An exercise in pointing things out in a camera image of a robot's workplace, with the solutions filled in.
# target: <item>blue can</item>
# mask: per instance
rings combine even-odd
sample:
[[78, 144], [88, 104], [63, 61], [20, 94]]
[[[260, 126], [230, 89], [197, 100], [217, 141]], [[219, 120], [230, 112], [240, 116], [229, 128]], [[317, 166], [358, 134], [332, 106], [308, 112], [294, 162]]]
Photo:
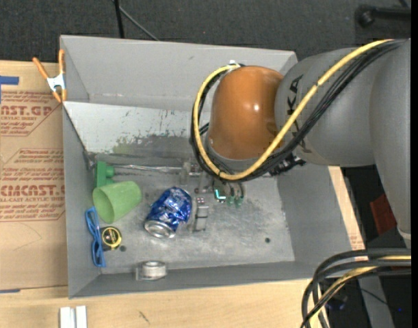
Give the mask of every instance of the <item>blue can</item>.
[[172, 238], [178, 226], [187, 223], [192, 212], [192, 198], [179, 187], [171, 187], [151, 205], [145, 230], [157, 238]]

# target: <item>table surface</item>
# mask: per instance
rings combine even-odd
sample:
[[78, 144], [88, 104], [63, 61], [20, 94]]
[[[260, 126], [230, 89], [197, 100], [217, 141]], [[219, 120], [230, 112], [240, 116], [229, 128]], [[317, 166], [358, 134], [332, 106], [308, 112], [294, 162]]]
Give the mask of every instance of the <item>table surface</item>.
[[[52, 69], [57, 65], [48, 64]], [[0, 75], [37, 81], [31, 62], [0, 61]], [[330, 167], [341, 214], [354, 249], [362, 237], [341, 170]], [[89, 327], [299, 327], [309, 280], [68, 299], [66, 286], [0, 294], [0, 327], [58, 327], [61, 307], [86, 305]]]

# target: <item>green plastic cup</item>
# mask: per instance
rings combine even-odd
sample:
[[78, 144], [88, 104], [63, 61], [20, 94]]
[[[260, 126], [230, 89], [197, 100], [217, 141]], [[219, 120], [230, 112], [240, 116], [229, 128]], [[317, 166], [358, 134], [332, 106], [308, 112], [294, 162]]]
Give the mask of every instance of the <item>green plastic cup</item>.
[[99, 217], [113, 223], [142, 201], [142, 192], [134, 181], [116, 182], [93, 190], [93, 204]]

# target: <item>tape roll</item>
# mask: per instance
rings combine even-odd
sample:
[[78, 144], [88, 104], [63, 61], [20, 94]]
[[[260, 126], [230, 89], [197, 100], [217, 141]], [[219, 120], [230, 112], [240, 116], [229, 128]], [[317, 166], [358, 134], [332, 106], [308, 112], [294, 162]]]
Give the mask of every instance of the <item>tape roll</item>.
[[145, 261], [142, 263], [144, 279], [159, 279], [166, 276], [166, 264], [161, 261]]

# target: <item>yellow cable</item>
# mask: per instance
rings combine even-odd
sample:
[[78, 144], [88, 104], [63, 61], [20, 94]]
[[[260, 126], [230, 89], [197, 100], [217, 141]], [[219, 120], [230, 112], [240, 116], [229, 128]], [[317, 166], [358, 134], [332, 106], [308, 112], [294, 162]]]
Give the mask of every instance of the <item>yellow cable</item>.
[[200, 104], [201, 96], [203, 95], [203, 91], [206, 88], [207, 84], [212, 80], [216, 75], [220, 74], [221, 72], [224, 72], [225, 70], [230, 70], [234, 68], [238, 68], [239, 65], [230, 65], [225, 66], [222, 68], [217, 69], [215, 72], [209, 75], [209, 77], [204, 81], [204, 83], [201, 85], [200, 90], [198, 91], [198, 94], [196, 95], [196, 100], [194, 104], [194, 110], [193, 110], [193, 121], [195, 123], [194, 125], [194, 136], [196, 140], [196, 145], [198, 146], [198, 151], [201, 153], [201, 157], [204, 159], [204, 162], [207, 164], [207, 166], [210, 167], [210, 169], [219, 177], [225, 179], [225, 180], [239, 180], [241, 178], [244, 178], [254, 171], [256, 171], [265, 161], [266, 159], [271, 155], [271, 153], [276, 149], [276, 147], [280, 144], [283, 137], [286, 135], [288, 130], [291, 128], [292, 124], [296, 121], [297, 117], [300, 115], [302, 110], [306, 107], [306, 104], [309, 102], [309, 100], [312, 98], [312, 96], [317, 92], [318, 87], [323, 85], [329, 78], [336, 73], [340, 68], [342, 68], [344, 65], [346, 65], [349, 61], [354, 59], [355, 57], [359, 56], [361, 53], [364, 53], [365, 51], [368, 51], [369, 49], [374, 48], [375, 46], [378, 46], [380, 44], [383, 44], [384, 42], [389, 41], [387, 40], [379, 40], [375, 42], [371, 42], [367, 45], [361, 46], [357, 48], [356, 50], [352, 51], [342, 59], [340, 59], [334, 66], [332, 66], [324, 75], [317, 81], [317, 84], [312, 86], [312, 88], [306, 93], [304, 98], [301, 100], [300, 104], [297, 106], [296, 110], [292, 113], [292, 115], [289, 117], [289, 119], [286, 121], [285, 125], [282, 127], [280, 132], [277, 134], [277, 136], [274, 138], [273, 142], [270, 144], [270, 146], [267, 148], [267, 150], [260, 156], [259, 159], [257, 159], [254, 164], [252, 164], [248, 169], [237, 173], [237, 174], [227, 174], [225, 172], [221, 172], [221, 170], [211, 161], [209, 156], [207, 155], [203, 143], [201, 141], [200, 131], [198, 128], [198, 106]]

